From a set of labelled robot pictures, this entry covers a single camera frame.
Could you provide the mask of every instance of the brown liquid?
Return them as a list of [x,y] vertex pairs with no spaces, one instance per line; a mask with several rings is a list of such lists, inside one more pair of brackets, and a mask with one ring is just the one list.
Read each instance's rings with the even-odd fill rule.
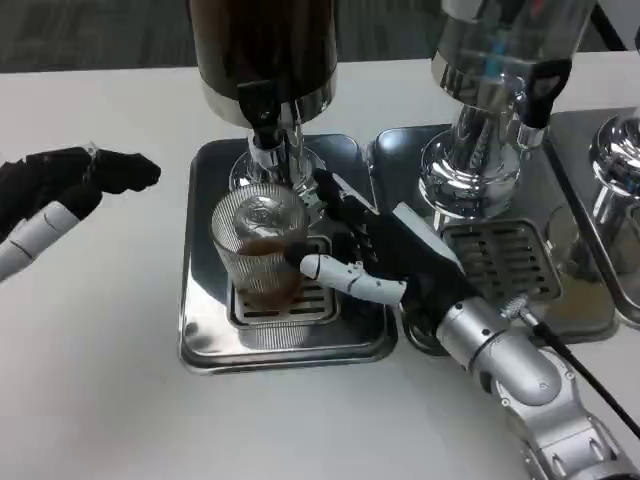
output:
[[[252,240],[238,250],[238,253],[246,256],[263,256],[282,252],[285,245],[282,242],[271,239]],[[280,288],[266,293],[256,294],[246,290],[240,290],[240,296],[249,302],[254,308],[264,310],[281,311],[287,308],[293,299],[300,293],[302,274],[296,271],[280,272]]]
[[278,83],[281,103],[324,85],[336,67],[334,0],[188,0],[200,73],[225,97]]

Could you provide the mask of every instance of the black cable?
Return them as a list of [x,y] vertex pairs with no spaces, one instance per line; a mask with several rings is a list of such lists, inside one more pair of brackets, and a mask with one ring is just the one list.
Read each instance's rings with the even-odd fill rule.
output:
[[596,4],[591,13],[591,23],[602,38],[605,46],[612,52],[626,52],[627,47],[611,24],[609,17],[600,4]]
[[600,381],[585,367],[580,360],[578,360],[571,350],[564,344],[560,338],[553,333],[551,328],[546,323],[539,323],[533,327],[533,333],[542,338],[547,345],[553,348],[558,355],[564,358],[582,377],[598,392],[598,394],[604,399],[605,402],[616,412],[616,415],[620,417],[620,420],[629,427],[633,434],[640,440],[640,426],[631,418],[631,416],[622,408],[613,395],[600,383]]

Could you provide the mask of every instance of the metal tray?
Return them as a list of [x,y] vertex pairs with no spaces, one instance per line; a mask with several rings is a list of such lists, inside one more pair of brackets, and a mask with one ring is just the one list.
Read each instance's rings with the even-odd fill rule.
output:
[[[352,139],[323,135],[307,137],[305,142],[328,168],[374,202],[366,164]],[[317,290],[313,284],[306,285],[311,287],[309,298],[323,292],[322,308],[327,307],[322,312],[316,304],[301,307],[319,314],[313,318],[278,314],[255,321],[249,315],[252,320],[247,321],[238,316],[240,306],[209,229],[213,208],[228,191],[231,167],[245,149],[246,140],[212,142],[200,149],[191,165],[179,319],[182,362],[197,373],[224,373],[367,362],[388,355],[397,341],[391,310]],[[310,233],[340,257],[348,249],[338,248],[335,239],[344,231],[322,220]]]
[[624,218],[613,241],[604,242],[594,222],[593,209],[600,182],[596,179],[589,149],[605,121],[633,109],[565,112],[551,118],[549,158],[556,171],[583,236],[609,287],[620,313],[630,325],[640,328],[640,239],[637,207],[623,212]]
[[[433,222],[434,212],[418,190],[422,150],[448,125],[409,127],[388,130],[378,136],[369,148],[370,174],[375,196],[381,207],[393,208],[405,202],[420,215]],[[576,278],[567,264],[567,250],[558,245],[571,245],[559,222],[563,212],[571,210],[545,152],[539,150],[522,161],[521,183],[511,208],[495,220],[525,221],[541,236],[551,263],[558,270],[561,292],[555,298],[536,302],[536,313],[544,318],[565,341],[576,343],[600,340],[611,336],[616,329],[615,308],[597,269],[591,268],[592,258],[587,251],[590,276]],[[451,221],[451,225],[464,224]],[[501,299],[494,299],[496,307]],[[428,335],[417,327],[418,322],[404,318],[403,326],[410,341],[428,353],[441,354]]]

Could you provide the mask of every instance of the black tap handle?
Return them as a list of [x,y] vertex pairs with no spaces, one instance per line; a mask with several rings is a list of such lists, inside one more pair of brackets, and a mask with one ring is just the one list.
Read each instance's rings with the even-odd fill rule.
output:
[[259,80],[238,85],[240,110],[256,132],[258,147],[265,150],[280,145],[278,119],[280,100],[278,85],[273,80]]
[[570,59],[549,60],[533,66],[527,82],[520,119],[531,128],[543,129],[549,124],[553,103],[567,86],[571,75]]

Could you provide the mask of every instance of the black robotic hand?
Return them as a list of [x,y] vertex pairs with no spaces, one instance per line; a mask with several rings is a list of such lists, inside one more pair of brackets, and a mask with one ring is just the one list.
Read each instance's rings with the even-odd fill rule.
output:
[[[443,254],[448,247],[409,207],[400,204],[379,213],[331,172],[316,170],[314,178],[327,216],[349,228],[366,272],[405,282],[402,306],[424,319],[428,330],[435,331],[453,305],[480,296],[458,264]],[[303,254],[296,252],[291,263],[299,264]]]
[[140,154],[72,147],[27,155],[0,166],[0,241],[64,192],[78,185],[100,192],[140,192],[156,184],[161,169]]

